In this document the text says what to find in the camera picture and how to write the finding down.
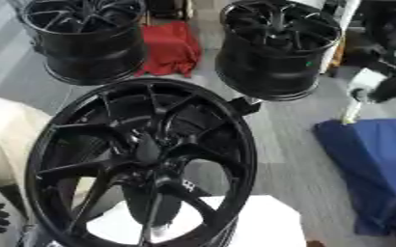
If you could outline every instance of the red cloth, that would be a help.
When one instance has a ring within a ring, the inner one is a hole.
[[[157,26],[143,26],[144,41],[148,45],[147,61],[136,75],[181,73],[190,77],[201,58],[201,48],[183,21]]]

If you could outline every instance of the black equipment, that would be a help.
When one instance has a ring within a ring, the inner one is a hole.
[[[243,98],[226,102],[169,79],[98,88],[57,114],[35,144],[26,171],[30,205],[47,233],[66,247],[226,246],[255,180],[255,145],[242,116],[256,110]],[[225,171],[230,189],[218,210],[182,186],[184,169],[195,159]],[[82,177],[96,180],[72,208]],[[131,213],[143,224],[136,245],[109,242],[85,227],[92,207],[114,185],[123,187]],[[150,229],[170,222],[181,201],[196,208],[203,223],[169,242],[152,243]]]
[[[322,57],[341,36],[333,18],[294,2],[238,1],[222,10],[216,70],[228,86],[269,100],[309,95]]]
[[[100,85],[131,75],[146,58],[141,0],[35,0],[22,11],[36,33],[46,70],[76,85]]]

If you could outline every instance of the wheel spoke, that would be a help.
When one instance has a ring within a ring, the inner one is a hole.
[[[81,15],[82,16],[89,16],[92,14],[92,5],[89,0],[81,0]]]
[[[251,17],[239,17],[238,19],[236,19],[237,22],[241,22],[244,23],[246,25],[249,25],[251,27],[263,27],[263,23],[261,23],[260,21],[258,21],[256,19],[256,16],[251,16]]]
[[[296,20],[290,27],[287,27],[287,29],[291,30],[293,32],[298,32],[300,35],[306,35],[306,36],[312,37],[316,40],[325,41],[327,43],[332,42],[332,40],[329,39],[328,37],[318,34],[315,31],[312,31],[312,30],[316,30],[316,29],[314,29],[312,26],[308,27],[307,26],[308,23],[302,22],[303,20],[304,19]],[[335,32],[334,29],[331,29],[331,30],[327,29],[327,31]]]
[[[244,10],[246,10],[246,11],[249,11],[249,12],[251,12],[251,13],[253,13],[253,14],[256,14],[256,13],[257,13],[257,11],[256,11],[255,9],[253,9],[253,8],[251,8],[251,7],[249,7],[249,6],[247,6],[246,4],[238,3],[238,4],[236,5],[236,7],[240,7],[241,9],[244,9]]]
[[[100,15],[104,15],[104,14],[106,14],[106,12],[109,12],[109,11],[116,12],[116,13],[121,13],[121,14],[127,14],[128,16],[130,16],[131,14],[133,16],[136,15],[136,11],[128,10],[126,8],[121,8],[121,7],[118,6],[117,3],[113,3],[113,4],[109,4],[109,5],[104,6],[103,8],[100,9],[99,14]]]
[[[242,35],[242,34],[252,34],[252,32],[263,32],[263,27],[262,26],[244,26],[244,27],[236,27],[233,28],[233,31],[236,34]]]
[[[297,50],[302,50],[303,46],[301,45],[300,34],[298,33],[298,31],[294,31],[292,33],[292,37],[293,37],[293,44],[294,44],[295,48]]]
[[[255,35],[255,39],[253,41],[260,45],[266,45],[267,38],[268,38],[268,31],[267,31],[267,29],[263,29],[260,31],[261,31],[261,34],[257,32],[257,34]]]
[[[156,114],[157,112],[161,111],[162,107],[157,101],[155,91],[153,90],[153,85],[147,86],[147,94],[153,107],[153,113]]]
[[[108,94],[99,94],[100,100],[103,102],[103,107],[105,108],[106,119],[110,122],[115,121],[113,117],[113,112],[111,108],[111,102],[109,101]]]
[[[123,147],[119,146],[117,142],[109,142],[109,151],[112,155],[121,155],[124,153]]]
[[[35,12],[28,14],[31,17],[50,17],[60,15],[63,11],[43,11],[43,12]]]
[[[272,28],[277,33],[284,31],[285,14],[282,12],[282,10],[272,13],[270,19],[271,19]]]
[[[90,29],[90,27],[93,25],[93,23],[91,22],[91,18],[85,18],[82,26],[78,29],[78,33],[84,33],[87,32],[87,30]]]
[[[311,19],[311,17],[313,17],[314,15],[319,15],[319,13],[312,13],[309,16],[307,16],[304,19],[302,19],[301,22],[303,22],[304,24],[309,24],[309,25],[315,26],[316,28],[318,26],[321,26],[322,28],[324,27],[324,28],[327,28],[327,29],[331,29],[332,31],[338,30],[338,28],[335,27],[335,26],[331,26],[331,25],[329,25],[329,24],[327,24],[325,22],[319,21],[319,20]]]
[[[197,99],[195,94],[190,94],[167,107],[159,104],[152,86],[147,87],[148,97],[153,107],[153,116],[150,119],[150,129],[154,134],[164,136],[177,115]]]
[[[289,4],[289,5],[287,5],[287,6],[285,6],[285,7],[282,7],[281,8],[281,12],[286,12],[286,11],[288,11],[289,9],[292,9],[293,7],[295,7],[296,6],[296,4],[294,4],[294,3],[292,3],[292,4]]]
[[[193,102],[193,100],[196,98],[197,97],[194,94],[192,94],[170,105],[160,122],[159,129],[162,130],[163,133],[166,133],[170,128],[173,120],[177,117],[177,115],[182,110],[184,110],[185,107],[190,105]]]
[[[112,21],[110,21],[109,19],[100,16],[98,14],[93,14],[92,15],[93,20],[97,21],[99,24],[104,25],[105,27],[120,27],[120,25],[118,25],[117,23],[114,23]]]
[[[46,30],[50,30],[54,25],[62,22],[68,15],[68,12],[60,12],[57,16],[51,19],[43,28]]]
[[[114,128],[104,123],[74,123],[56,125],[54,129],[62,135],[88,135],[107,138],[111,147],[126,151],[129,146],[127,140]]]
[[[209,136],[214,134],[216,131],[220,130],[220,128],[225,127],[227,125],[228,125],[228,123],[226,121],[221,121],[221,122],[211,126],[210,128],[202,131],[197,136],[198,143],[202,142],[203,140],[205,140],[206,138],[208,138]]]
[[[274,5],[272,5],[270,1],[263,1],[261,4],[264,4],[264,5],[266,5],[266,7],[269,8],[269,13],[270,14],[272,12],[278,12],[279,11],[279,8],[277,8]]]
[[[214,163],[218,163],[222,168],[228,170],[231,176],[236,178],[241,178],[245,176],[246,169],[243,164],[240,164],[238,161],[219,154],[215,151],[211,151],[204,147],[201,147],[197,144],[182,144],[172,150],[169,151],[168,156],[185,156],[188,160],[191,159],[205,159],[212,161]]]
[[[156,219],[157,211],[162,201],[162,195],[160,195],[155,188],[152,188],[150,192],[149,201],[146,206],[146,215],[144,219],[144,224],[142,226],[141,235],[139,237],[138,246],[149,247],[151,246],[151,230],[152,225]]]
[[[107,179],[104,177],[103,172],[100,172],[90,191],[85,196],[83,203],[78,207],[76,216],[67,228],[67,233],[73,233],[76,228],[85,229],[88,214],[107,190]]]
[[[231,21],[235,21],[235,20],[239,20],[239,19],[252,19],[254,21],[263,20],[264,22],[268,21],[268,18],[265,15],[263,15],[263,13],[261,13],[259,11],[255,11],[249,7],[246,7],[246,6],[240,6],[240,9],[236,9],[235,11],[232,11],[230,13],[229,19]]]
[[[190,189],[185,188],[180,180],[171,180],[163,183],[159,188],[160,192],[176,197],[193,206],[203,217],[203,222],[210,225],[216,215],[215,210],[197,197]]]
[[[43,182],[55,184],[59,180],[65,178],[95,177],[98,175],[101,167],[101,162],[76,163],[40,171],[38,177],[40,177]]]

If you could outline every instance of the white cloth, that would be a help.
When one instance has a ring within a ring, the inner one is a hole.
[[[217,208],[223,197],[202,198]],[[180,213],[162,235],[152,233],[153,242],[162,242],[191,231],[202,222],[192,206],[183,203]],[[136,244],[141,225],[133,220],[126,202],[120,202],[101,217],[87,223],[90,233],[123,244]],[[284,246],[305,247],[300,214],[272,196],[251,196],[239,215],[230,247]]]
[[[25,195],[27,158],[49,119],[40,110],[0,98],[0,186],[16,183]]]

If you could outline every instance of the white base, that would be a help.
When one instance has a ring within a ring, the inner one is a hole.
[[[203,200],[217,208],[223,197]],[[201,222],[200,214],[192,206],[183,203],[168,230],[162,235],[152,233],[152,242],[159,243],[188,233]],[[141,228],[130,215],[126,202],[118,203],[87,224],[90,233],[123,244],[136,244]],[[249,197],[230,243],[230,247],[245,246],[305,247],[299,213],[272,196]]]

